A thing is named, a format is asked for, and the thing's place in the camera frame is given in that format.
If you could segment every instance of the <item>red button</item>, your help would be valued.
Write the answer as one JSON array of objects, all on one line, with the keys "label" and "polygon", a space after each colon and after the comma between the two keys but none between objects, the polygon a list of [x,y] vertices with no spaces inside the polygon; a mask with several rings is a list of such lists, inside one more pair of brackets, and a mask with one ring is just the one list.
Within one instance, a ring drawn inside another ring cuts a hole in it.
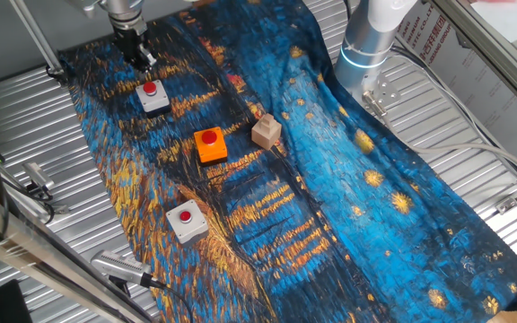
[{"label": "red button", "polygon": [[216,133],[215,131],[208,130],[203,133],[203,143],[205,144],[214,144],[216,142]]},{"label": "red button", "polygon": [[155,95],[157,93],[157,84],[153,82],[147,82],[143,85],[143,91],[147,93],[147,95]]},{"label": "red button", "polygon": [[190,220],[190,212],[189,211],[183,211],[183,212],[181,212],[179,217],[180,217],[181,221],[187,222],[188,220]]}]

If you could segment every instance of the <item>orange button box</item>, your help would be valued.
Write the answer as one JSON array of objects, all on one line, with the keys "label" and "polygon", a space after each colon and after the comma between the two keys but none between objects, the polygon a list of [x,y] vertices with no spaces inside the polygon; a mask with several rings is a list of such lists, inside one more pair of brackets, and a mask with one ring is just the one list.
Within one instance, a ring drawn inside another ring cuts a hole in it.
[{"label": "orange button box", "polygon": [[198,156],[203,163],[226,159],[226,144],[220,127],[197,131],[195,133],[195,144],[197,145]]}]

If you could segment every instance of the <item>black cable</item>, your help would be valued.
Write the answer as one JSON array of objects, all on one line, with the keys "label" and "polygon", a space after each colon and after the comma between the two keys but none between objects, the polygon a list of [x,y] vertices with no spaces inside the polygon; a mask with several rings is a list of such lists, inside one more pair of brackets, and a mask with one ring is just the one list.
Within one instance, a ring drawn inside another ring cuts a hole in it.
[{"label": "black cable", "polygon": [[[434,74],[431,70],[430,70],[430,67],[418,56],[416,56],[414,53],[412,53],[411,51],[409,51],[408,49],[406,48],[403,48],[401,46],[397,46],[397,45],[392,45],[392,47],[390,48],[391,51],[399,54],[399,55],[402,55],[403,57],[406,57],[407,59],[409,59],[410,61],[412,61],[413,63],[415,63],[416,65],[422,67],[423,70],[425,70],[431,77],[433,80],[435,80],[436,82],[438,82],[442,87],[443,87],[443,84],[442,84],[442,80],[440,80],[438,78],[438,76],[436,74]],[[462,110],[462,112],[464,112],[464,114],[466,115],[466,118],[468,118],[468,120],[470,121],[470,123],[476,127],[476,129],[479,130],[479,132],[484,136],[484,138],[494,147],[497,147],[497,148],[500,148],[495,142],[494,140],[492,140],[492,138],[490,138],[489,135],[486,135],[484,133],[484,131],[482,131],[482,128],[469,116],[469,114],[464,110],[464,108],[462,108],[461,104],[459,102],[456,101],[456,99],[454,99],[452,96],[449,95],[449,97],[454,101],[454,103],[456,103],[456,106],[458,106],[458,108],[460,110]],[[508,161],[506,160],[506,162],[508,162],[508,164],[510,164],[516,171],[517,171],[517,165],[511,161]]]},{"label": "black cable", "polygon": [[12,182],[10,182],[9,180],[7,179],[3,179],[4,183],[7,184],[10,188],[13,188],[14,190],[16,190],[18,193],[21,193],[23,195],[25,195],[26,197],[30,198],[30,199],[33,199],[35,201],[39,201],[39,202],[49,202],[53,199],[53,196],[50,195],[49,193],[47,193],[47,196],[48,198],[42,198],[42,197],[37,197],[37,196],[34,196],[32,194],[30,194],[25,188],[20,188],[18,186],[16,186],[15,184],[13,184]]},{"label": "black cable", "polygon": [[349,0],[342,0],[345,2],[345,6],[346,6],[346,19],[348,20],[348,22],[350,22],[350,1]]},{"label": "black cable", "polygon": [[167,290],[170,293],[172,293],[173,295],[177,296],[177,298],[179,298],[180,301],[182,301],[183,304],[185,305],[185,307],[187,308],[188,319],[189,319],[190,323],[193,323],[193,311],[190,309],[190,306],[188,305],[187,300],[185,300],[185,298],[181,294],[179,294],[177,291],[173,290],[172,288],[170,288],[166,284],[163,284],[161,282],[157,282],[157,281],[154,281],[154,280],[151,281],[151,287],[159,288],[161,290]]},{"label": "black cable", "polygon": [[55,217],[55,209],[52,205],[45,203],[45,207],[47,208],[47,212],[49,214],[49,219],[45,222],[45,225],[50,224],[51,221],[53,221],[53,218]]}]

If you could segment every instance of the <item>white cable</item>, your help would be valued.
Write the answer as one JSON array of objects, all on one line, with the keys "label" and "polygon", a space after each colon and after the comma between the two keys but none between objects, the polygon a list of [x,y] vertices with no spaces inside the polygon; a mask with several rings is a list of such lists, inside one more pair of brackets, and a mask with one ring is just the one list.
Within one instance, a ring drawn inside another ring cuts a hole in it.
[{"label": "white cable", "polygon": [[[485,136],[484,134],[482,134],[482,132],[480,131],[480,129],[477,127],[477,124],[476,124],[476,121],[474,119],[474,117],[472,117],[472,115],[470,114],[470,111],[468,110],[467,107],[465,107],[460,100],[458,100],[458,98],[456,98],[452,93],[450,93],[449,91],[447,91],[446,89],[444,89],[440,84],[438,84],[438,82],[436,82],[432,76],[430,76],[430,74],[428,72],[426,72],[426,70],[424,68],[422,68],[422,66],[416,64],[415,62],[413,62],[410,58],[408,57],[405,57],[403,55],[400,55],[400,54],[397,54],[396,55],[397,57],[402,57],[402,58],[405,58],[407,61],[409,61],[412,65],[418,67],[419,69],[422,70],[422,72],[428,77],[428,79],[430,79],[430,81],[440,90],[442,90],[444,93],[446,93],[447,95],[449,95],[450,97],[452,97],[454,99],[454,101],[456,101],[457,104],[460,105],[462,111],[464,111],[464,113],[467,115],[467,117],[469,118],[470,120],[470,123],[472,124],[472,126],[474,127],[474,129],[478,132],[478,134],[480,135],[481,139],[484,140]],[[442,146],[442,147],[435,147],[435,148],[419,148],[419,147],[416,147],[410,143],[408,143],[407,141],[405,141],[404,139],[402,139],[399,135],[399,133],[394,129],[394,126],[390,123],[390,120],[388,119],[387,116],[382,116],[381,117],[382,120],[384,121],[384,123],[386,124],[386,127],[392,132],[392,134],[394,136],[396,136],[402,143],[404,143],[405,145],[408,146],[408,148],[412,149],[413,151],[415,151],[416,153],[446,153],[446,152],[449,152],[449,151],[454,151],[454,150],[463,150],[463,149],[481,149],[481,150],[486,150],[486,151],[489,151],[489,152],[492,152],[492,153],[496,153],[496,154],[499,154],[501,155],[502,157],[504,157],[506,160],[512,162],[513,164],[515,164],[517,166],[517,158],[508,153],[507,151],[501,149],[501,148],[498,148],[498,147],[494,147],[492,145],[489,145],[489,144],[451,144],[451,145],[447,145],[447,146]]]},{"label": "white cable", "polygon": [[400,137],[399,133],[394,129],[394,127],[390,123],[390,120],[388,119],[388,117],[383,116],[382,120],[384,121],[384,124],[386,124],[386,127],[392,132],[393,135],[395,135],[399,139],[399,141],[401,141],[403,144],[407,145],[408,148],[412,149],[413,151],[415,151],[417,153],[446,153],[449,151],[462,150],[462,149],[482,149],[482,150],[486,150],[486,151],[489,151],[492,153],[497,153],[497,154],[501,155],[502,157],[504,157],[505,159],[507,159],[508,161],[516,164],[516,166],[517,166],[517,158],[514,155],[512,155],[500,148],[491,146],[489,144],[451,144],[451,145],[435,147],[435,148],[416,147]]},{"label": "white cable", "polygon": [[412,63],[414,66],[420,68],[422,70],[422,72],[424,72],[424,74],[430,79],[430,82],[432,82],[438,89],[440,89],[441,91],[443,91],[444,93],[446,93],[448,96],[450,96],[451,98],[454,99],[454,101],[456,102],[456,104],[458,104],[461,108],[461,110],[466,114],[466,116],[469,118],[469,122],[470,124],[474,127],[474,130],[476,130],[476,132],[480,135],[480,138],[484,141],[486,141],[487,144],[489,144],[489,142],[486,139],[486,136],[482,133],[482,131],[480,131],[480,128],[478,127],[478,125],[476,124],[476,121],[474,121],[474,117],[472,116],[470,110],[462,103],[461,100],[459,100],[458,98],[456,98],[456,96],[454,96],[454,94],[452,94],[450,91],[446,90],[446,88],[444,88],[442,85],[440,85],[438,82],[435,81],[435,79],[430,75],[430,73],[428,73],[428,71],[426,71],[422,66],[416,64],[415,62],[412,61],[412,59],[408,58],[408,57],[405,57],[404,55],[401,55],[401,54],[397,54],[395,55],[396,57],[401,57],[401,58],[404,58],[406,59],[408,62]]}]

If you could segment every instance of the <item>painted fabric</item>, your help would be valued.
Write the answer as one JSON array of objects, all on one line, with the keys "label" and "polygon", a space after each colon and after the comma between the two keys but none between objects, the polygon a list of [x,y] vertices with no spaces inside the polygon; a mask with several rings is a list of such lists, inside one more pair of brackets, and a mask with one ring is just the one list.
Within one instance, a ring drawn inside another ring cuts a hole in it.
[{"label": "painted fabric", "polygon": [[[149,28],[148,74],[110,39],[62,58],[132,250],[196,322],[486,322],[517,308],[517,257],[338,84],[302,2],[217,0]],[[148,118],[135,88],[156,79],[172,112]],[[283,125],[269,151],[250,140],[265,113]],[[211,127],[229,155],[203,167],[193,133]],[[209,236],[183,248],[163,215],[191,198]]]}]

